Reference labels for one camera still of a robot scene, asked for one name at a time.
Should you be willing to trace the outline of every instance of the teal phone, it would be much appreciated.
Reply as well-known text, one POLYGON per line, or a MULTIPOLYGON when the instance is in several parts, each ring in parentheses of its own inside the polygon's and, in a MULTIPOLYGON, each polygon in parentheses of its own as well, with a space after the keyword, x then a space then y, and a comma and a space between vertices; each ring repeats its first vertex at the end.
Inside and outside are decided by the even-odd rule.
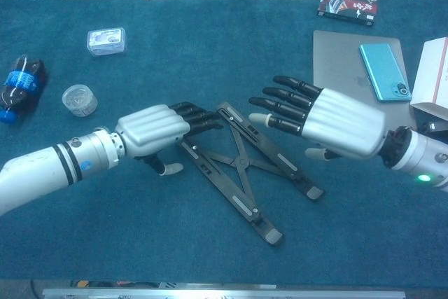
POLYGON ((381 102, 410 101, 411 92, 388 43, 359 46, 377 99, 381 102))

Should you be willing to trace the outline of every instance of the clear plastic container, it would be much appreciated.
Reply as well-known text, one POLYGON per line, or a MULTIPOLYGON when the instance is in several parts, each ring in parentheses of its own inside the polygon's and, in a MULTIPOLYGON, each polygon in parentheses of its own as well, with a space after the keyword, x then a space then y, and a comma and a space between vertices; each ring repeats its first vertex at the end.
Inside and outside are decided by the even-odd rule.
POLYGON ((62 95, 62 103, 75 116, 86 117, 95 112, 98 100, 93 92, 83 84, 72 85, 62 95))
POLYGON ((94 56, 123 53, 126 51, 126 32, 122 27, 99 29, 87 34, 87 49, 94 56))

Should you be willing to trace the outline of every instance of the plastic bottle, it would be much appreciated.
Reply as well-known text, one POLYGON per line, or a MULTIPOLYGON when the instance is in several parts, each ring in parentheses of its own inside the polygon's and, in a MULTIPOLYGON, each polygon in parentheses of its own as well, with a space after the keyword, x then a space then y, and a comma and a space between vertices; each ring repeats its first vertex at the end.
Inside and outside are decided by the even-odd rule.
POLYGON ((35 109, 46 81, 41 60, 31 61, 26 55, 17 58, 0 88, 0 121, 13 124, 19 116, 35 109))

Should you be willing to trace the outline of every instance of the robotic arm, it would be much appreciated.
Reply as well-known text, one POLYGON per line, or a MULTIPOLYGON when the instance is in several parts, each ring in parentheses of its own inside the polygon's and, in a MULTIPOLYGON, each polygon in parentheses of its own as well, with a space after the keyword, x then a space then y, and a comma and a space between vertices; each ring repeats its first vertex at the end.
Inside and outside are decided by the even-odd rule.
POLYGON ((183 169, 164 165, 157 152, 181 140, 213 128, 219 117, 184 102, 156 105, 118 120, 115 132, 97 129, 37 152, 8 161, 0 171, 0 216, 22 204, 115 167, 121 158, 142 159, 158 174, 183 169))
POLYGON ((448 192, 448 144, 428 138, 408 127, 387 130, 382 111, 334 90, 320 89, 295 78, 276 76, 283 88, 264 88, 263 93, 281 99, 252 97, 249 102, 286 117, 252 113, 249 119, 322 145, 307 156, 330 160, 340 156, 369 159, 379 155, 391 169, 408 173, 448 192))

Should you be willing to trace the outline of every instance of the white box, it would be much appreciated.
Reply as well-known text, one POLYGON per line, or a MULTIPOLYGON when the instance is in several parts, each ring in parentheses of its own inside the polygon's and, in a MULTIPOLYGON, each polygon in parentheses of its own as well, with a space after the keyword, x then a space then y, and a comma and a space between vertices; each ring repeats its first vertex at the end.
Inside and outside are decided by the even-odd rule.
POLYGON ((448 120, 448 38, 425 42, 411 106, 448 120))

